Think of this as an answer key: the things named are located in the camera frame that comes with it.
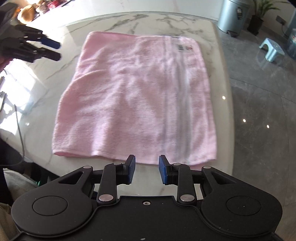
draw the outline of towel label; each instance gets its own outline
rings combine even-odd
[[[192,46],[177,44],[177,48],[178,48],[178,51],[180,51],[180,52],[191,52],[192,51]]]

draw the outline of silver rivet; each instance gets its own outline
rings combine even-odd
[[[183,202],[191,202],[194,200],[194,196],[190,195],[190,194],[184,194],[180,197],[181,201]]]
[[[113,200],[113,196],[110,194],[103,194],[101,196],[99,196],[99,200],[102,202],[109,202]]]

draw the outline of black plant pot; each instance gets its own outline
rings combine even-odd
[[[261,18],[253,15],[247,30],[256,36],[263,22],[264,21]]]

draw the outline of glossy floor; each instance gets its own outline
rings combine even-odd
[[[269,63],[259,45],[269,37],[219,30],[234,103],[233,175],[274,195],[283,206],[277,229],[296,240],[296,61],[288,55]]]

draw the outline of potted plant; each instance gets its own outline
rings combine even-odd
[[[267,11],[271,9],[280,10],[279,8],[274,6],[275,3],[288,3],[284,1],[274,2],[272,0],[253,0],[253,2],[254,2],[255,14],[252,16],[247,30],[254,35],[258,34],[258,31],[261,28],[263,23],[262,18],[267,13]]]

